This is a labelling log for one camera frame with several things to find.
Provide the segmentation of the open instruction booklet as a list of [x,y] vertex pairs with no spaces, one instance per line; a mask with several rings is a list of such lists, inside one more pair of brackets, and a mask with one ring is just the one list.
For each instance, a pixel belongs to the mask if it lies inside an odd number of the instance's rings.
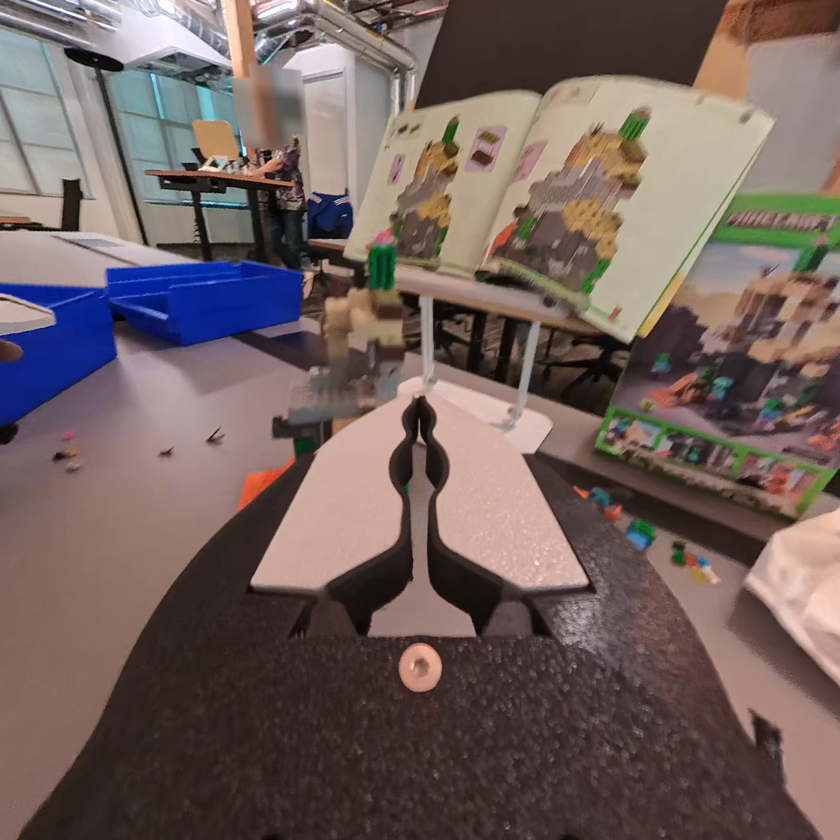
[[584,77],[391,117],[344,255],[505,278],[630,341],[774,126],[742,101]]

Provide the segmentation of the pile of colourful toy figures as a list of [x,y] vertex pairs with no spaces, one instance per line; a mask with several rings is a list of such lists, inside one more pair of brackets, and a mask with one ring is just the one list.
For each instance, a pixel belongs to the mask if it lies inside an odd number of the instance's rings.
[[[629,499],[626,492],[618,489],[608,490],[599,486],[590,489],[573,486],[573,489],[609,522],[620,526],[624,514],[624,502]],[[658,538],[656,526],[640,518],[628,520],[624,533],[635,548],[642,553],[647,552]],[[693,577],[698,582],[705,582],[709,585],[719,585],[721,582],[709,559],[701,554],[690,552],[682,541],[672,541],[670,561],[673,565],[691,570]]]

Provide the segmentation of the green toy set box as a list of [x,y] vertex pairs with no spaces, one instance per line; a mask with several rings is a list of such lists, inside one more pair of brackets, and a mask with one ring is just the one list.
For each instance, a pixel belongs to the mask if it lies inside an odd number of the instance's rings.
[[741,195],[636,338],[595,449],[795,520],[838,441],[838,193]]

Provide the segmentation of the heap of white paper bags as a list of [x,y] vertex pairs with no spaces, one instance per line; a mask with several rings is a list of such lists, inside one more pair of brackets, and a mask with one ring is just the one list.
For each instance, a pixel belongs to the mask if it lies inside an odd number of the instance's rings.
[[764,545],[743,588],[838,685],[839,510],[777,531]]

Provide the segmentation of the black frame standing desk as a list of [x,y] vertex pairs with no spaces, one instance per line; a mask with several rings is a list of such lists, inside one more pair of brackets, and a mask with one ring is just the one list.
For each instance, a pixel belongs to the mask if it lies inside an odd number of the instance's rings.
[[144,174],[157,179],[163,190],[190,193],[202,259],[205,262],[213,260],[213,253],[207,236],[201,195],[205,193],[221,194],[228,188],[245,190],[248,198],[251,231],[254,237],[255,260],[259,263],[267,263],[266,238],[261,220],[258,193],[276,192],[282,187],[291,186],[290,182],[272,180],[255,175],[230,174],[219,170],[147,170]]

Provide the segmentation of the blue striped jacket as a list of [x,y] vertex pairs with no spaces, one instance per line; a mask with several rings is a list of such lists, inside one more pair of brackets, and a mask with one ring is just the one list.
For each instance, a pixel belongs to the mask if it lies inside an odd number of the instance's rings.
[[350,237],[354,210],[348,192],[312,192],[308,197],[307,215],[310,239],[347,240]]

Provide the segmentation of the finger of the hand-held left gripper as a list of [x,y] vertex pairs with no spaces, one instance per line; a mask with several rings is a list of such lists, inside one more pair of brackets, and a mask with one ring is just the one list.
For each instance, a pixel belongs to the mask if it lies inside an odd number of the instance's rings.
[[15,335],[56,325],[55,313],[31,301],[1,296],[1,335]]

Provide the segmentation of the black floor lamp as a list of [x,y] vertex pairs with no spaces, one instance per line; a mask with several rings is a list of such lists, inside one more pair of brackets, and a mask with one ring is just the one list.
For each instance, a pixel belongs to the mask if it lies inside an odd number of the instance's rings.
[[116,112],[114,110],[112,100],[109,93],[109,85],[106,82],[105,74],[120,74],[124,70],[124,65],[118,59],[104,55],[92,49],[83,49],[79,47],[64,48],[66,58],[71,62],[93,70],[95,80],[100,92],[102,105],[107,116],[109,130],[112,136],[115,151],[118,156],[122,178],[126,185],[129,199],[131,202],[134,219],[140,233],[140,240],[142,245],[148,246],[150,244],[149,238],[145,229],[142,212],[140,210],[140,201],[137,192],[134,188],[133,175],[128,157],[123,148],[123,138],[120,132],[117,121]]

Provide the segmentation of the blue storage bin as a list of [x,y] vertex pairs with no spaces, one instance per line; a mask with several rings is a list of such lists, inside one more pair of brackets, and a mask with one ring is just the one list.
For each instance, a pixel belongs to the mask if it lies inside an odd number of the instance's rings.
[[13,285],[2,293],[52,310],[56,324],[12,337],[23,357],[2,364],[1,424],[38,406],[117,358],[109,300],[103,288]]
[[111,312],[131,327],[182,346],[228,338],[301,315],[299,270],[244,260],[110,268]]

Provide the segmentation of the toy brick tower build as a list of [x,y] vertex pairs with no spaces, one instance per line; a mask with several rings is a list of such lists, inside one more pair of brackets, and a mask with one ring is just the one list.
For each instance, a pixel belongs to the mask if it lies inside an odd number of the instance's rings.
[[394,235],[379,234],[368,244],[366,267],[352,285],[326,298],[321,318],[326,360],[294,393],[288,415],[273,422],[273,435],[290,440],[293,455],[283,466],[247,474],[238,511],[334,433],[396,397],[405,341],[395,272]]

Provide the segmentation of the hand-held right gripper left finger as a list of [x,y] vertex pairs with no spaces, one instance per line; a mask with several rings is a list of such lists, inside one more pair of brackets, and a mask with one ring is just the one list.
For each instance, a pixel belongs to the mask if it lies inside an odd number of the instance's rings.
[[331,437],[307,462],[250,588],[338,602],[353,621],[394,601],[413,577],[406,485],[414,443],[411,396]]

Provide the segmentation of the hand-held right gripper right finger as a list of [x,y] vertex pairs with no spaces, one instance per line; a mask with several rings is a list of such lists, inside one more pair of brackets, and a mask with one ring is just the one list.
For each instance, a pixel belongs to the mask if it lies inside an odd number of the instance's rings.
[[436,394],[417,399],[434,492],[427,566],[438,595],[488,621],[504,601],[536,612],[544,595],[591,581],[525,456],[498,429]]

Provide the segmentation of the white book stand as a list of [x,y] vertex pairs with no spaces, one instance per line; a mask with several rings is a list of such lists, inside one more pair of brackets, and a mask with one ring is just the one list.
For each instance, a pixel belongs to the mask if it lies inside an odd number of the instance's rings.
[[[501,287],[409,265],[398,265],[396,268],[395,288],[417,296],[421,310],[422,371],[420,375],[405,379],[399,385],[398,393],[401,396],[440,396],[502,432],[508,442],[523,454],[535,453],[553,426],[547,416],[526,407],[541,327],[567,333],[604,334],[617,339],[613,329],[603,330],[600,324],[574,317],[568,304],[547,306],[536,293],[527,290]],[[496,314],[528,324],[520,383],[512,402],[503,402],[478,390],[447,382],[436,373],[436,302],[451,303],[478,314]]]

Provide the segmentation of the brown wooden table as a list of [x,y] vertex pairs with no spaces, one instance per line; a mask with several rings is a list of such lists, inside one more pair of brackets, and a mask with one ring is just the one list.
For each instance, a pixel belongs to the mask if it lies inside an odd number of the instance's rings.
[[[339,240],[310,239],[305,250],[310,260],[318,264],[318,276],[321,279],[326,278],[326,265],[331,265],[348,270],[356,287],[366,285],[366,264],[345,258],[343,244]],[[454,346],[465,347],[466,369],[470,373],[478,373],[486,351],[490,348],[486,343],[488,318],[489,313],[484,311],[473,310],[451,302],[436,303],[433,321],[435,347],[443,349],[449,361],[454,359],[451,353]],[[493,345],[497,359],[493,375],[497,382],[507,380],[517,330],[523,326],[523,321],[510,317],[503,318],[499,340]],[[554,356],[552,347],[556,333],[569,336],[571,347],[592,347],[598,349],[599,354],[590,359]],[[631,343],[622,343],[612,336],[595,332],[582,320],[567,318],[559,327],[549,327],[549,337],[544,353],[535,359],[535,364],[542,367],[540,387],[543,389],[550,379],[551,372],[559,369],[581,369],[582,371],[577,378],[564,387],[559,397],[561,402],[566,401],[573,389],[584,382],[598,382],[606,378],[616,384],[623,372],[623,367],[615,362],[613,357],[618,353],[628,354],[632,348]]]

